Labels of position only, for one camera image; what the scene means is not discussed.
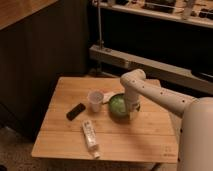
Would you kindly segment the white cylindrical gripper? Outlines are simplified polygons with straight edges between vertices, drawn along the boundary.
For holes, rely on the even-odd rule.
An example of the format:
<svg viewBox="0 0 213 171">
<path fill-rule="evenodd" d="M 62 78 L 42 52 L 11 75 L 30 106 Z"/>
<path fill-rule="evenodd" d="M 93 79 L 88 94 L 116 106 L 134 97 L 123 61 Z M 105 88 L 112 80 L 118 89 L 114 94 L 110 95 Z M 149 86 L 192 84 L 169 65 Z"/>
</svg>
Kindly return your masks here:
<svg viewBox="0 0 213 171">
<path fill-rule="evenodd" d="M 126 88 L 124 101 L 127 115 L 130 119 L 134 119 L 140 110 L 139 94 L 131 88 Z"/>
</svg>

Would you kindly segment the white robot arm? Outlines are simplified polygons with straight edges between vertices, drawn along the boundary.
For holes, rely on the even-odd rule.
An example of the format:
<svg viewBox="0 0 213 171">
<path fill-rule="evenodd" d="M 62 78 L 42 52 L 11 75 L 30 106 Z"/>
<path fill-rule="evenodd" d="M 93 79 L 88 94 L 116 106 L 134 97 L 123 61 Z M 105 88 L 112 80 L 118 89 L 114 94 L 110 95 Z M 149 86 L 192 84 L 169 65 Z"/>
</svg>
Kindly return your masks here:
<svg viewBox="0 0 213 171">
<path fill-rule="evenodd" d="M 195 98 L 155 86 L 142 69 L 123 74 L 120 83 L 128 114 L 143 95 L 182 119 L 177 171 L 213 171 L 213 97 Z"/>
</svg>

